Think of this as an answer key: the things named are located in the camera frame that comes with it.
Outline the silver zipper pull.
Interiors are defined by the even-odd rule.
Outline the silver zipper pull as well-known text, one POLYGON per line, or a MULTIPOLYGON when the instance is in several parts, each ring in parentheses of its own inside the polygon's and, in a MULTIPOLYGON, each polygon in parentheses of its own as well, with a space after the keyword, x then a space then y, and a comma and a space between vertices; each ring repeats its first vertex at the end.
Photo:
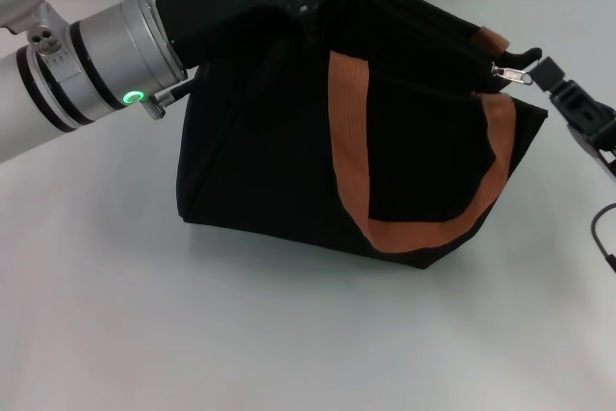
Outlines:
POLYGON ((533 79, 531 75, 524 70, 498 66, 495 63, 492 63, 491 72, 495 77, 498 77, 510 83, 516 83, 525 86, 531 86, 533 84, 533 79))

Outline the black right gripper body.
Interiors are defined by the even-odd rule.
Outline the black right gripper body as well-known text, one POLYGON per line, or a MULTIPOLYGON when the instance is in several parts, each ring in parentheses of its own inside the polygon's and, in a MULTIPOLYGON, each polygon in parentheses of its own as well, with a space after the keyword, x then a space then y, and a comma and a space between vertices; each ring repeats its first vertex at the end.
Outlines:
POLYGON ((569 132, 581 149, 588 154, 609 176, 616 176, 616 148, 603 151, 594 147, 589 139, 577 129, 569 126, 569 132))

